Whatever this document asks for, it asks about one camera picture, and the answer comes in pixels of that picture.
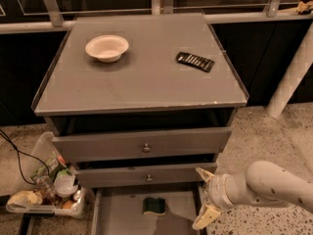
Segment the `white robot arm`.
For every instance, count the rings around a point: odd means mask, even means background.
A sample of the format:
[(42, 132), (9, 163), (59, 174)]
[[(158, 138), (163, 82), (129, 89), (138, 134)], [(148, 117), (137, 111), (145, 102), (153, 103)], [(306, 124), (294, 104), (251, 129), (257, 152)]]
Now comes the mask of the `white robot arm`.
[(256, 161), (235, 174), (213, 174), (201, 167), (196, 172), (206, 184), (204, 194), (209, 203), (201, 203), (195, 230), (204, 229), (238, 205), (279, 208), (294, 204), (313, 212), (313, 183), (276, 164)]

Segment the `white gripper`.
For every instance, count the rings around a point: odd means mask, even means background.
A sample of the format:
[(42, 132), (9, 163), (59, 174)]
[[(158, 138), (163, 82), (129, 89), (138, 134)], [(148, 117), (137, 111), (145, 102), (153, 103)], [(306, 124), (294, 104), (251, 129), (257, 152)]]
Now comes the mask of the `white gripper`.
[(197, 167), (196, 172), (205, 182), (203, 194), (206, 204), (201, 206), (192, 227), (195, 230), (201, 230), (216, 220), (221, 215), (221, 211), (231, 209), (234, 204), (226, 192), (227, 174), (214, 175), (201, 167)]

